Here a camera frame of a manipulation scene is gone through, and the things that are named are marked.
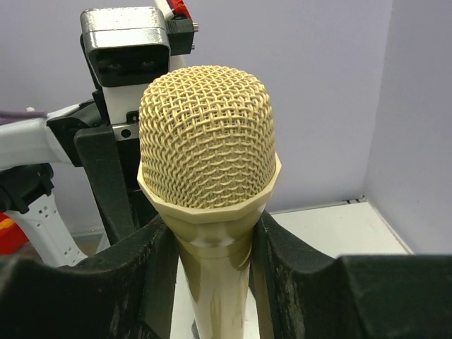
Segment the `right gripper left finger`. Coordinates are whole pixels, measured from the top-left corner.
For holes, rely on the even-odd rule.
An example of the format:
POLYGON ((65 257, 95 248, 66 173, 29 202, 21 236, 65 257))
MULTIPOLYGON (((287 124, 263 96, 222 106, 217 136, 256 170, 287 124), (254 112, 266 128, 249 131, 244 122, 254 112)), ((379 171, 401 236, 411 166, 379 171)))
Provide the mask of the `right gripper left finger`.
POLYGON ((76 266, 1 259, 2 338, 168 338, 177 275, 162 218, 76 266))

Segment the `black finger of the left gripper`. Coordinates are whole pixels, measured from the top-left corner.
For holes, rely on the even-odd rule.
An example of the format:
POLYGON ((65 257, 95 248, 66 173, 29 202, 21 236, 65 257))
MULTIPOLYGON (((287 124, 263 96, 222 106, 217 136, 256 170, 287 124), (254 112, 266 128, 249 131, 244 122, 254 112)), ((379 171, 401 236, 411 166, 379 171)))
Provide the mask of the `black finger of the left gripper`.
POLYGON ((74 143, 109 242, 115 244, 133 234, 136 226, 112 127, 81 129, 74 143))

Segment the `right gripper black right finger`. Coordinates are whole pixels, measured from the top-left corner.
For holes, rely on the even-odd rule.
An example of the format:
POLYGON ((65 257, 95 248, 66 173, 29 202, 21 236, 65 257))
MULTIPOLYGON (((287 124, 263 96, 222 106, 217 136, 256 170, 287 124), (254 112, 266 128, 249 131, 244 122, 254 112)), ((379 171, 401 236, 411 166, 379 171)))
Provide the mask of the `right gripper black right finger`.
POLYGON ((450 256, 333 258, 264 213, 251 269, 262 338, 451 337, 450 256))

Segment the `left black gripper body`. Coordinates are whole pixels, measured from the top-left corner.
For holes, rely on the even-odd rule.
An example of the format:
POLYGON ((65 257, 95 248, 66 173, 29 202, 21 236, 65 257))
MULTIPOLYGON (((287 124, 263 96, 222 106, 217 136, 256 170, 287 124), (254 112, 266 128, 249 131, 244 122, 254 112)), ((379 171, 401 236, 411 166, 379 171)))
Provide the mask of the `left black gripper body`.
POLYGON ((82 103, 81 106, 71 113, 51 118, 47 122, 47 126, 54 133, 59 145, 66 152, 72 163, 82 168, 81 159, 74 143, 76 133, 81 129, 101 126, 112 127, 117 141, 119 160, 132 210, 132 218, 135 226, 144 226, 157 215, 157 212, 149 203, 145 202, 145 197, 140 192, 136 179, 139 146, 138 136, 134 135, 134 133, 138 131, 138 110, 125 109, 123 118, 125 118, 125 121, 122 123, 112 123, 112 119, 107 113, 104 91, 98 88, 93 92, 91 100, 82 103))

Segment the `cream microphone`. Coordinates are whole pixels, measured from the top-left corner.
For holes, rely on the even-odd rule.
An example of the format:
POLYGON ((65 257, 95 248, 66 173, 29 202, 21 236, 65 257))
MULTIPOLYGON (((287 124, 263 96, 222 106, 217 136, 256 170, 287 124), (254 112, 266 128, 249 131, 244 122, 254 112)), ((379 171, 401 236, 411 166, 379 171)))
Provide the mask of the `cream microphone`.
POLYGON ((138 111, 137 181, 178 246, 201 338, 242 338, 254 226, 282 165, 265 85, 226 66, 155 79, 138 111))

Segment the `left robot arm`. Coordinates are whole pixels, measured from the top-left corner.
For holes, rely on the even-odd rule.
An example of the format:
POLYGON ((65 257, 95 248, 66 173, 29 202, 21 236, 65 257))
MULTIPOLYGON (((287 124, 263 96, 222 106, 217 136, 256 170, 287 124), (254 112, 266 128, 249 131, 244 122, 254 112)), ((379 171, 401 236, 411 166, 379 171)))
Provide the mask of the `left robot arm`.
POLYGON ((85 171, 109 244, 156 216, 136 180, 144 89, 98 88, 90 100, 55 112, 1 113, 1 212, 47 265, 75 266, 85 258, 57 209, 54 163, 85 171))

